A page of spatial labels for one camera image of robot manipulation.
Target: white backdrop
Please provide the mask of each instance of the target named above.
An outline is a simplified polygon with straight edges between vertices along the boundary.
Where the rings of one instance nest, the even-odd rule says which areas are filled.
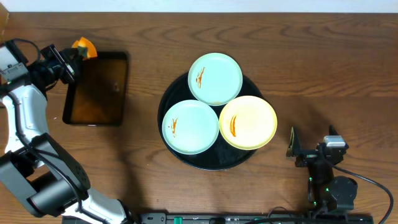
[[[398,12],[398,0],[0,0],[10,12]]]

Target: black tray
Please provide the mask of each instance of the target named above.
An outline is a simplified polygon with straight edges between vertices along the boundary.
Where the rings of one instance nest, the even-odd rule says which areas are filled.
[[[255,86],[255,84],[250,81],[246,76],[243,76],[242,89],[238,96],[257,96],[263,98],[260,90]],[[163,142],[170,150],[170,152],[179,158],[182,162],[204,170],[223,170],[229,169],[234,166],[241,164],[242,162],[249,159],[257,150],[242,150],[237,149],[228,142],[224,140],[221,133],[218,133],[216,142],[206,151],[195,155],[185,155],[174,151],[163,138],[162,134],[162,122],[166,115],[166,112],[176,103],[183,100],[196,100],[192,95],[188,87],[188,73],[183,74],[178,77],[166,90],[164,93],[157,113],[157,124],[159,127],[160,136]],[[220,117],[221,110],[223,106],[211,106],[211,108],[216,112],[217,117]]]

